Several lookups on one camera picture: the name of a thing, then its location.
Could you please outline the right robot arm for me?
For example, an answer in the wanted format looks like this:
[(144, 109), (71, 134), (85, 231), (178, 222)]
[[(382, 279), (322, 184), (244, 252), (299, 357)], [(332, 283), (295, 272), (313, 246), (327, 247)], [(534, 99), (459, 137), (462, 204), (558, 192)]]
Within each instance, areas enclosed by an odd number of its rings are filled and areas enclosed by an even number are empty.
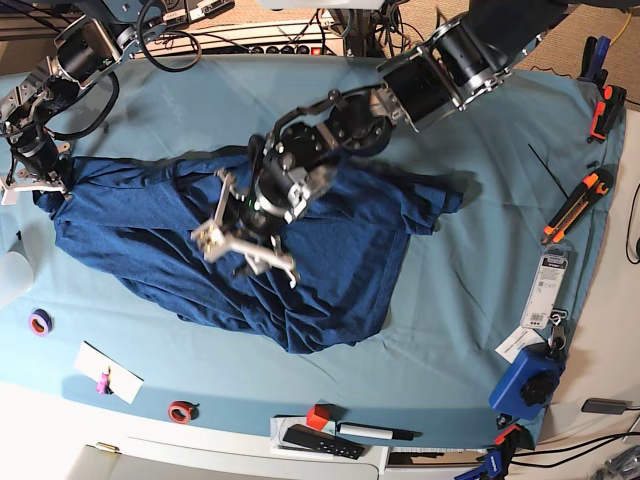
[[(1, 177), (1, 203), (22, 192), (68, 194), (64, 142), (88, 136), (109, 115), (119, 95), (115, 69), (166, 29), (163, 1), (78, 1), (82, 16), (54, 40), (56, 54), (43, 59), (1, 99), (1, 137), (10, 153)], [(46, 124), (107, 78), (111, 97), (96, 120), (75, 133), (53, 133)]]

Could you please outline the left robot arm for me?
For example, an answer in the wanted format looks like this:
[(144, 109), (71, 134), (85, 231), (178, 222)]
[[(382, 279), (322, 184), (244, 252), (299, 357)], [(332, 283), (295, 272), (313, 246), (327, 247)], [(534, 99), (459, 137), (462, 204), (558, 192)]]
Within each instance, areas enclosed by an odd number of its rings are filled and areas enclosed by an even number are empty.
[(331, 187), (344, 157), (371, 157), (401, 122), (430, 125), (499, 86), (560, 23), (566, 1), (473, 1), (423, 42), (377, 69), (377, 84), (341, 92), (280, 117), (254, 141), (240, 229), (277, 236)]

